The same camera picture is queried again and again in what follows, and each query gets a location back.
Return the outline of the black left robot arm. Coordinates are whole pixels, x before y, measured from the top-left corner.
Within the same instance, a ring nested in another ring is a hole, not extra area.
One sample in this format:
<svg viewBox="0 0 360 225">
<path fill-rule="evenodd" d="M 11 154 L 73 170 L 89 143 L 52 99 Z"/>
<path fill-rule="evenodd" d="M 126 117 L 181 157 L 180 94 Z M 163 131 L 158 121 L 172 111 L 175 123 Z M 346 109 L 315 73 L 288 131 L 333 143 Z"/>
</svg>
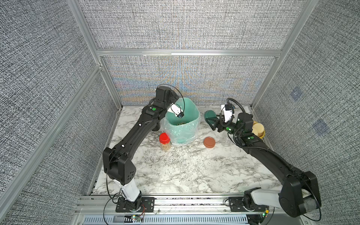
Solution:
<svg viewBox="0 0 360 225">
<path fill-rule="evenodd" d="M 151 131 L 160 129 L 160 121 L 180 98 L 183 99 L 183 96 L 174 86 L 158 85 L 155 97 L 142 109 L 139 119 L 128 134 L 114 147 L 104 149 L 104 172 L 120 184 L 126 201 L 134 203 L 140 200 L 141 191 L 134 181 L 137 170 L 132 162 L 134 154 Z"/>
</svg>

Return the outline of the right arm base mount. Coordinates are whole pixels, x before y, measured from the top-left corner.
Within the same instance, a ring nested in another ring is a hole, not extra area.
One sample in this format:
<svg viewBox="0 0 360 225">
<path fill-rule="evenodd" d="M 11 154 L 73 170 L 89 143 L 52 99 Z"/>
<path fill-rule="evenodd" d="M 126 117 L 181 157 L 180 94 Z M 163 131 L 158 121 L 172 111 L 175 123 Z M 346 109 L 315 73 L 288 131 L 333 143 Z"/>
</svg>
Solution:
<svg viewBox="0 0 360 225">
<path fill-rule="evenodd" d="M 265 212 L 268 206 L 256 205 L 244 197 L 229 197 L 228 204 L 231 212 Z"/>
</svg>

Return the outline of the green jar lid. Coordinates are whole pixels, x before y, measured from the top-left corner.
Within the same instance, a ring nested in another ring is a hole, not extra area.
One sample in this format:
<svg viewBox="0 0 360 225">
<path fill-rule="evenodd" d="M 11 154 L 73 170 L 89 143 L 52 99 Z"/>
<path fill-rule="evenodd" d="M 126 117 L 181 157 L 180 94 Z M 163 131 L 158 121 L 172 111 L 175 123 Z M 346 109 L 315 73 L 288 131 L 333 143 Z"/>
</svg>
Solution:
<svg viewBox="0 0 360 225">
<path fill-rule="evenodd" d="M 207 123 L 214 124 L 217 121 L 218 117 L 213 110 L 208 110 L 204 113 L 204 119 Z"/>
</svg>

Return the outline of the orange jar lid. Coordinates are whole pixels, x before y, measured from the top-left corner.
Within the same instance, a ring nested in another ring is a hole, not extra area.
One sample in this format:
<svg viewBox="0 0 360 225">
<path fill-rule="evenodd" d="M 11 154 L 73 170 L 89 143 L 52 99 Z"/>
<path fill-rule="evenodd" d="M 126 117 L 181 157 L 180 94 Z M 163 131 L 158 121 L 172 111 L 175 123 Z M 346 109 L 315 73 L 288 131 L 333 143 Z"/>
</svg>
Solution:
<svg viewBox="0 0 360 225">
<path fill-rule="evenodd" d="M 208 137 L 204 138 L 203 145 L 209 149 L 214 148 L 216 145 L 216 140 L 214 138 L 208 136 Z"/>
</svg>

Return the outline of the orange lid peanut jar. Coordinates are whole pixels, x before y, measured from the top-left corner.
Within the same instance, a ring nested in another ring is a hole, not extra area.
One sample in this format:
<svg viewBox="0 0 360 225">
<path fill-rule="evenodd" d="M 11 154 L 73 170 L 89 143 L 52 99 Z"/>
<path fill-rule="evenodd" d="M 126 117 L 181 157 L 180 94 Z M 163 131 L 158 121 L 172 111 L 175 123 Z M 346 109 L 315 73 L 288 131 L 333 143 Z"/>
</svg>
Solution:
<svg viewBox="0 0 360 225">
<path fill-rule="evenodd" d="M 234 146 L 234 143 L 233 143 L 232 139 L 228 136 L 227 132 L 221 132 L 220 136 L 221 136 L 221 143 L 223 146 L 225 146 L 225 147 Z"/>
</svg>

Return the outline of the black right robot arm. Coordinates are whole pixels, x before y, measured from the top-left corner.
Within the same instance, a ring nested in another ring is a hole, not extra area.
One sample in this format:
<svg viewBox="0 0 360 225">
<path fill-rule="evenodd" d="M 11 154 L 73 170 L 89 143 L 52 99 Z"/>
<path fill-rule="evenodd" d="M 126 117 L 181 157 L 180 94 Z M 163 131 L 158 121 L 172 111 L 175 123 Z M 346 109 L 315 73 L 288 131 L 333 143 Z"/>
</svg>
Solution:
<svg viewBox="0 0 360 225">
<path fill-rule="evenodd" d="M 260 161 L 282 185 L 280 191 L 256 187 L 244 192 L 243 207 L 254 211 L 261 206 L 281 208 L 296 218 L 306 213 L 320 210 L 322 203 L 317 177 L 310 171 L 304 172 L 286 162 L 279 154 L 271 150 L 265 142 L 253 132 L 253 116 L 246 112 L 238 114 L 236 122 L 223 123 L 221 116 L 208 110 L 205 121 L 212 130 L 226 131 L 232 135 L 232 141 L 247 154 Z"/>
</svg>

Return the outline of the red lid peanut jar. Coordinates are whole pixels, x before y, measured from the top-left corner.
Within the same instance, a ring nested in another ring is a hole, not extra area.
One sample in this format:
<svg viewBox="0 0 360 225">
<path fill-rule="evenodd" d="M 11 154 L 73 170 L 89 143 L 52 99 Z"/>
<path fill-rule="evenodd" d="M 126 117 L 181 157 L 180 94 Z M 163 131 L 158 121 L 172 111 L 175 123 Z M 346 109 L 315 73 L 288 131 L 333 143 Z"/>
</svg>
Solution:
<svg viewBox="0 0 360 225">
<path fill-rule="evenodd" d="M 170 137 L 166 133 L 162 133 L 159 136 L 159 142 L 160 142 L 160 147 L 162 150 L 164 150 L 164 151 L 170 150 L 171 140 L 170 140 Z"/>
</svg>

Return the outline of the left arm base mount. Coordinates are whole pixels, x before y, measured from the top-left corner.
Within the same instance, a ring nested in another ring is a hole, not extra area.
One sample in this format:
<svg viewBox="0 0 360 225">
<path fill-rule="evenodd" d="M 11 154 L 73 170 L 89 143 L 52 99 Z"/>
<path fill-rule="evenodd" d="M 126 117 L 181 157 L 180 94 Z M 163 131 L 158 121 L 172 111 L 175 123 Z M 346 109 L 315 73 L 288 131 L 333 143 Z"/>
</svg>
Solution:
<svg viewBox="0 0 360 225">
<path fill-rule="evenodd" d="M 120 197 L 116 203 L 116 213 L 153 212 L 155 206 L 154 197 L 138 197 L 134 202 Z"/>
</svg>

